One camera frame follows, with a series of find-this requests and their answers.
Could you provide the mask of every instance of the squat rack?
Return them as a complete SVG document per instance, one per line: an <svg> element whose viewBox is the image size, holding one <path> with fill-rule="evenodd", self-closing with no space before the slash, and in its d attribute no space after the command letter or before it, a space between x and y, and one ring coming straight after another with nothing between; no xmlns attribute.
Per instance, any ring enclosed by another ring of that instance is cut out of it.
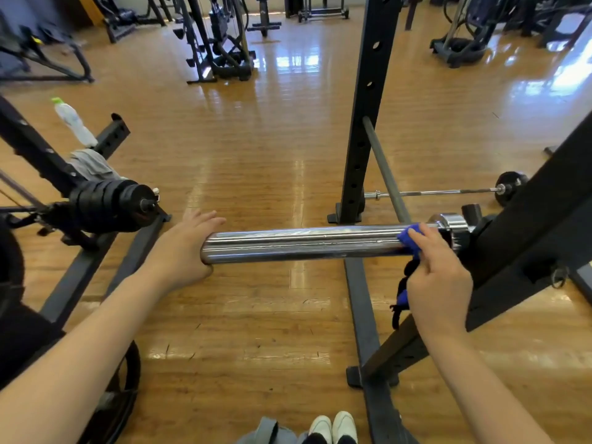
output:
<svg viewBox="0 0 592 444"><path fill-rule="evenodd" d="M401 223L411 223L374 127L378 118L401 0L366 0L341 201L327 219L340 225L361 220L370 150ZM474 281L467 330L518 305L551 284L561 268L592 260L592 113L566 138L521 192L459 255ZM366 283L364 260L344 259L358 366L347 368L350 386L364 390L372 442L417 443L391 400L398 374L428 355L412 315L380 344Z"/></svg>

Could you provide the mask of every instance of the black pants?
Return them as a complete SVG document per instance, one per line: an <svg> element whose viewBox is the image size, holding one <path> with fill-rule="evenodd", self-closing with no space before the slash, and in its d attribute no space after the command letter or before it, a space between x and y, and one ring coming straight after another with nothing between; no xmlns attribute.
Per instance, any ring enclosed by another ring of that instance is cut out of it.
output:
<svg viewBox="0 0 592 444"><path fill-rule="evenodd" d="M302 444L327 444L327 441L325 441L322 434L313 433L309 434ZM342 436L339 441L334 442L333 444L356 444L356 442L349 436Z"/></svg>

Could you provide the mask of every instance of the left hand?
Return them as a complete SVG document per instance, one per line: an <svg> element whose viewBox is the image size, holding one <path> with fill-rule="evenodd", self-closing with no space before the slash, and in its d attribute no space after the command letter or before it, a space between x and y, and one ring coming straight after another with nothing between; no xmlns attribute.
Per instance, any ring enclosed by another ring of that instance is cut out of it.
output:
<svg viewBox="0 0 592 444"><path fill-rule="evenodd" d="M183 220L158 239L138 272L157 284L163 295L205 279L212 267L201 261L201 248L225 222L215 211L186 211Z"/></svg>

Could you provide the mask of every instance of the shoe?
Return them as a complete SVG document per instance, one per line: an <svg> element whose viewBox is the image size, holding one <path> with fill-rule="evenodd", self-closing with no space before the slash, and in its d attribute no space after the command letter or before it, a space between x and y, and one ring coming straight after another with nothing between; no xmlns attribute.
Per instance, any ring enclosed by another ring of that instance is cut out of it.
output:
<svg viewBox="0 0 592 444"><path fill-rule="evenodd" d="M308 429L308 434L318 433L327 441L327 444L333 444L331 437L331 420L327 416L317 417Z"/></svg>
<svg viewBox="0 0 592 444"><path fill-rule="evenodd" d="M352 440L358 443L358 433L356 432L356 425L351 414L347 411L339 411L333 420L333 443L337 444L344 436L349 436Z"/></svg>

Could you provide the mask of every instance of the grey bag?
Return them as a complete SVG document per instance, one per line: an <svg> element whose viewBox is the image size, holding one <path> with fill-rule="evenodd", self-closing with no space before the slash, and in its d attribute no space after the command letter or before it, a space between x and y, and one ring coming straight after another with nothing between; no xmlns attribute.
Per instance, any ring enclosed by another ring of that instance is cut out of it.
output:
<svg viewBox="0 0 592 444"><path fill-rule="evenodd" d="M280 427L275 419L262 417L257 430L244 435L236 444L300 444L306 437L307 433L303 433L296 438L292 430Z"/></svg>

